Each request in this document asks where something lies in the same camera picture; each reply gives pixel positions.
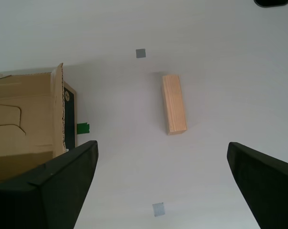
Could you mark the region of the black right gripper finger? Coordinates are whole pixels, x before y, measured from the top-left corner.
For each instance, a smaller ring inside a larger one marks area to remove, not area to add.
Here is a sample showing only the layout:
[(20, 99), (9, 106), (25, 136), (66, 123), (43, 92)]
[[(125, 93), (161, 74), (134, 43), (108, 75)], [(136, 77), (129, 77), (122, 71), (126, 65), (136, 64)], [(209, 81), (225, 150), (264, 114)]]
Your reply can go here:
[(227, 161), (259, 227), (288, 229), (288, 163), (237, 142)]
[(0, 183), (0, 229), (72, 229), (98, 161), (88, 141)]

